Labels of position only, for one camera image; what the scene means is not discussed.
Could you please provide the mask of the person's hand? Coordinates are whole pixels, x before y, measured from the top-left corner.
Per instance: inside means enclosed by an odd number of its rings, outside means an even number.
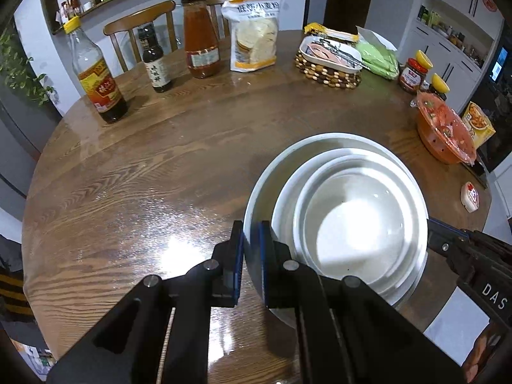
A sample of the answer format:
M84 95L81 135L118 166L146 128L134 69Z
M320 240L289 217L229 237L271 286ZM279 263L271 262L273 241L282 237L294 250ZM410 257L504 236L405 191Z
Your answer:
M487 364L490 356L496 351L501 341L501 336L501 327L494 322L489 322L486 328L478 335L472 350L469 351L462 364L462 372L467 383L472 383L480 370Z

